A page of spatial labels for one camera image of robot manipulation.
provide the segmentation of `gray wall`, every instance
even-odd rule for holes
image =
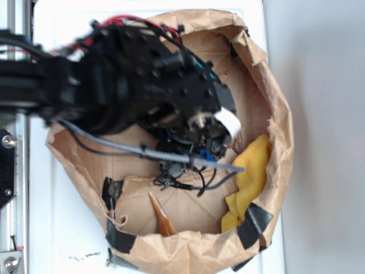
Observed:
[[[286,273],[365,273],[365,1],[263,2],[295,128]]]

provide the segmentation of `black tape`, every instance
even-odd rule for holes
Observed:
[[[112,251],[110,250],[110,248],[108,248],[108,252],[109,252],[109,260],[108,260],[107,266],[109,266],[109,264],[112,263],[112,264],[120,265],[121,267],[138,270],[138,267],[131,264],[126,259],[123,259],[123,258],[118,257],[115,254],[113,254]]]
[[[251,203],[245,213],[244,222],[238,227],[238,236],[245,249],[250,248],[260,238],[273,215]]]
[[[107,206],[108,210],[112,210],[114,208],[114,200],[113,197],[108,194],[109,186],[113,182],[113,179],[106,177],[103,184],[102,198]]]
[[[260,249],[258,250],[259,253],[261,253],[261,251],[264,251],[265,249],[267,249],[267,247],[262,247],[260,246]],[[248,259],[247,261],[244,261],[242,263],[236,264],[234,266],[231,267],[231,269],[235,272],[239,271],[242,267],[244,267],[250,260],[252,260],[254,257],[252,257],[251,259]]]
[[[108,220],[106,238],[111,247],[118,250],[119,252],[129,254],[137,236],[118,231],[113,223]]]
[[[243,263],[240,263],[240,264],[236,264],[234,266],[231,267],[231,269],[235,272],[239,271],[242,267],[244,267],[246,264],[248,264],[248,262],[250,260],[252,260],[253,257],[251,259],[248,259],[247,261],[244,261]]]

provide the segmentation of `brown paper bag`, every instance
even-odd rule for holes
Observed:
[[[160,191],[153,180],[159,164],[137,157],[100,156],[80,148],[69,133],[54,126],[47,145],[104,227],[113,253],[129,265],[148,273],[215,273],[227,267],[239,269],[261,248],[271,243],[289,182],[293,157],[293,125],[287,101],[266,62],[267,54],[246,33],[235,14],[215,10],[183,10],[152,18],[168,26],[185,26],[184,45],[204,61],[230,87],[242,130],[222,161],[232,162],[263,133],[270,136],[273,152],[267,166],[267,185],[246,212],[238,228],[220,233],[220,220],[228,211],[225,196],[236,192],[235,179],[197,198],[196,192],[168,188]],[[114,141],[154,148],[156,140],[133,126],[108,137]],[[88,146],[113,151],[83,139]],[[206,178],[211,171],[204,173]],[[216,181],[226,175],[219,171]],[[114,212],[102,199],[105,177],[124,180],[123,194]],[[194,174],[182,177],[200,184]],[[156,216],[147,195],[154,192],[180,233],[162,237],[156,233]]]

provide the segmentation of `yellow sponge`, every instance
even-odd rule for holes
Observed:
[[[235,166],[244,167],[245,171],[236,176],[238,192],[226,197],[229,212],[222,218],[222,232],[240,225],[245,220],[248,206],[265,188],[266,166],[271,151],[269,137],[262,134],[233,161]]]

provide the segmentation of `metal rail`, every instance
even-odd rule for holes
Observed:
[[[31,0],[0,0],[0,29],[10,29],[17,34],[31,34]],[[8,52],[0,54],[1,59],[21,58],[22,53]],[[15,197],[0,211],[0,257],[9,257],[6,253],[12,251],[12,257],[21,261],[24,268],[18,268],[17,274],[28,273],[29,246],[29,123],[22,115],[16,122],[6,126],[17,139],[15,147]],[[14,237],[20,257],[14,252]],[[0,273],[9,273],[9,268],[0,261]]]

